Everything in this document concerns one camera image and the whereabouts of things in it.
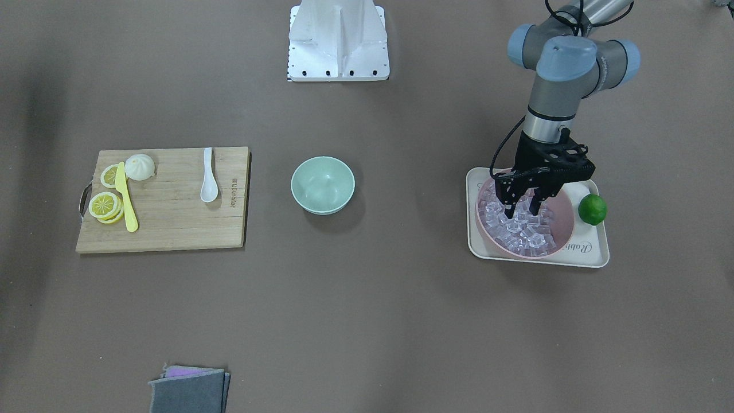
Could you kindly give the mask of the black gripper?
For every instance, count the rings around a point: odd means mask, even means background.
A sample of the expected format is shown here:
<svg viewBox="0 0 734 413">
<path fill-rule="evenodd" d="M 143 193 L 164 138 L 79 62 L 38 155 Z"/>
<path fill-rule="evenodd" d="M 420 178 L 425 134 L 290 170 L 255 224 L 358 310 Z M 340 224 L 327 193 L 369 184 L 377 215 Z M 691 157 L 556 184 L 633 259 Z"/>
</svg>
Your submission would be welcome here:
<svg viewBox="0 0 734 413">
<path fill-rule="evenodd" d="M 561 129 L 557 143 L 541 143 L 521 133 L 516 162 L 510 172 L 494 175 L 495 193 L 504 205 L 504 215 L 513 219 L 519 200 L 529 190 L 529 212 L 539 215 L 542 202 L 559 195 L 562 186 L 590 180 L 596 170 L 587 157 L 588 147 L 571 138 L 568 128 Z"/>
</svg>

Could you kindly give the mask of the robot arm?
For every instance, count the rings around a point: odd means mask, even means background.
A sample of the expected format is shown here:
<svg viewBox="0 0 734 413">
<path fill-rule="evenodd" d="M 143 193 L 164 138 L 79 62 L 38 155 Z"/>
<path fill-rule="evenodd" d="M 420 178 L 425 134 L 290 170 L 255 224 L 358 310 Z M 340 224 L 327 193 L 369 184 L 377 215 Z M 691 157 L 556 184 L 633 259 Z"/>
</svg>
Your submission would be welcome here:
<svg viewBox="0 0 734 413">
<path fill-rule="evenodd" d="M 493 175 L 495 193 L 511 219 L 527 191 L 529 211 L 537 215 L 542 203 L 562 186 L 592 178 L 595 165 L 587 146 L 571 138 L 580 102 L 596 92 L 613 89 L 637 75 L 638 47 L 629 40 L 591 39 L 598 27 L 624 18 L 632 1 L 572 1 L 547 7 L 549 17 L 540 25 L 522 25 L 512 33 L 507 55 L 518 66 L 535 72 L 514 165 Z"/>
</svg>

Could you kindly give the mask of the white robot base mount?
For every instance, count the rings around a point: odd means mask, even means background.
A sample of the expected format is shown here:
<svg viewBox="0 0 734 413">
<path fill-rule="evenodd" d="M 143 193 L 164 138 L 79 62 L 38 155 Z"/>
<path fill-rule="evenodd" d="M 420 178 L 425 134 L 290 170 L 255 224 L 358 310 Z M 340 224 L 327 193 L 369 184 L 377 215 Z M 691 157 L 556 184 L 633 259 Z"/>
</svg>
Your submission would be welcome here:
<svg viewBox="0 0 734 413">
<path fill-rule="evenodd" d="M 302 1 L 289 18 L 288 81 L 389 79 L 383 7 L 372 1 Z"/>
</svg>

